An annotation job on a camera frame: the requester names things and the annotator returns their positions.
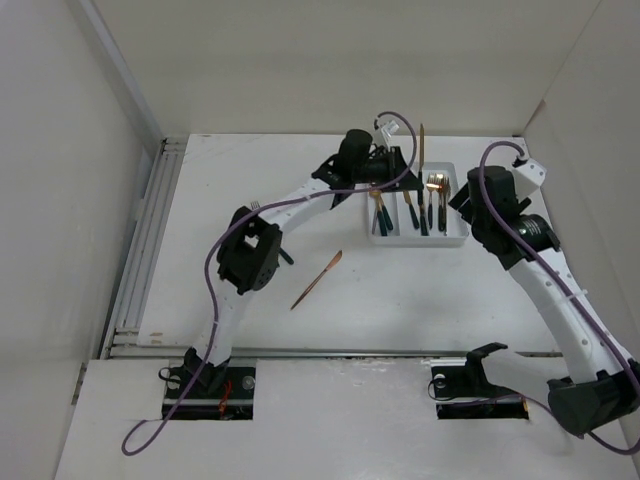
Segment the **gold spoon green handle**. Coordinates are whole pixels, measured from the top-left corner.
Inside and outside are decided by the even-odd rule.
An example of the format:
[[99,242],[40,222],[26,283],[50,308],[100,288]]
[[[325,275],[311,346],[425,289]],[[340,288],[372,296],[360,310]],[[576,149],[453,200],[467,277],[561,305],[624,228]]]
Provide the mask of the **gold spoon green handle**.
[[381,199],[381,193],[373,191],[370,193],[371,198],[374,200],[376,209],[376,222],[381,236],[388,235],[388,226],[386,222],[385,209]]

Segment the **gold fork green handle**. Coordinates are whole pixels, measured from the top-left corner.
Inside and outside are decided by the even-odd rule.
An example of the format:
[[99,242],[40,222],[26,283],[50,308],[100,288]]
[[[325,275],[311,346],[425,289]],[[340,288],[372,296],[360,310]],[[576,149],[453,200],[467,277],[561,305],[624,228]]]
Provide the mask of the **gold fork green handle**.
[[436,175],[436,183],[438,186],[438,230],[442,233],[446,232],[446,183],[445,175],[438,173]]

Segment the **silver round spoon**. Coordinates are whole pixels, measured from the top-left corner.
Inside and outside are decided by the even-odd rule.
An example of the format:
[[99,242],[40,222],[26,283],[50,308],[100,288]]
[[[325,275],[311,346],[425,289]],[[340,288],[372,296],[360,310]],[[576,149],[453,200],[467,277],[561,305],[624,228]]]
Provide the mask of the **silver round spoon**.
[[371,235],[375,236],[376,234],[376,229],[378,227],[379,221],[378,221],[378,207],[377,207],[377,202],[376,200],[373,200],[372,203],[372,225],[371,225]]

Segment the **rose gold fork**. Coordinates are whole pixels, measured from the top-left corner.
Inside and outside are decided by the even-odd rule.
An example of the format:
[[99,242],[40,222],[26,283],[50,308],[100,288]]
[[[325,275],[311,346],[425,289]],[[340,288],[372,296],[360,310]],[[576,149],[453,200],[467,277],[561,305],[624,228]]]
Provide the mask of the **rose gold fork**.
[[441,183],[441,231],[444,236],[448,235],[448,200],[450,194],[450,179],[447,175],[444,175]]

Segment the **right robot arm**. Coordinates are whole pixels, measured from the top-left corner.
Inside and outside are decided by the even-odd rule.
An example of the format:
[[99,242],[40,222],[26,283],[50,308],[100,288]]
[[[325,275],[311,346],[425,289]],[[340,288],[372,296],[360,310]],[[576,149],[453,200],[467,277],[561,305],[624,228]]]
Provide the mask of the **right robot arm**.
[[529,296],[554,337],[568,374],[547,381],[548,405],[565,430],[581,436],[638,409],[639,363],[606,333],[549,223],[523,212],[530,203],[518,198],[513,172],[489,166],[470,170],[449,204]]

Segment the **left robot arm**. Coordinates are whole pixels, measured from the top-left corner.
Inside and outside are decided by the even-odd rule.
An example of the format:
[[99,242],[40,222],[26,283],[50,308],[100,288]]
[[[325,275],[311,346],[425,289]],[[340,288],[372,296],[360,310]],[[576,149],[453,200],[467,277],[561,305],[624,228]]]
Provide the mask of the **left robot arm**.
[[253,294],[276,274],[286,235],[355,194],[421,187],[410,170],[412,163],[390,143],[397,130],[397,122],[391,120],[375,125],[373,132],[348,131],[337,152],[293,193],[256,209],[241,207],[234,213],[205,259],[212,317],[183,357],[187,390],[195,389],[209,397],[223,387],[236,328]]

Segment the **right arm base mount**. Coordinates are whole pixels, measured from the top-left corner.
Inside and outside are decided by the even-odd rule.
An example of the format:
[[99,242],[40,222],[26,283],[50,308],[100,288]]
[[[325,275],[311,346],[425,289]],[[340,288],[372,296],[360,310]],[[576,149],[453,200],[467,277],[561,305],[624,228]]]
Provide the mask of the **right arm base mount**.
[[482,367],[431,364],[428,393],[439,420],[528,420],[526,401],[513,390],[491,384]]

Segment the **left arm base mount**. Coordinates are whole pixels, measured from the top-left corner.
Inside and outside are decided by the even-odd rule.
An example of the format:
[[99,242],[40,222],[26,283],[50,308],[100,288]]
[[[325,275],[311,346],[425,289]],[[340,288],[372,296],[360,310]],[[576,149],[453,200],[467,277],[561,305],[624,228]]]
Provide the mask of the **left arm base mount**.
[[[188,378],[177,366],[161,368],[158,377],[165,382],[161,412],[162,417],[166,417],[182,394]],[[233,362],[224,373],[221,385],[213,393],[207,393],[201,386],[195,385],[177,407],[171,420],[252,420],[255,387],[256,363]]]

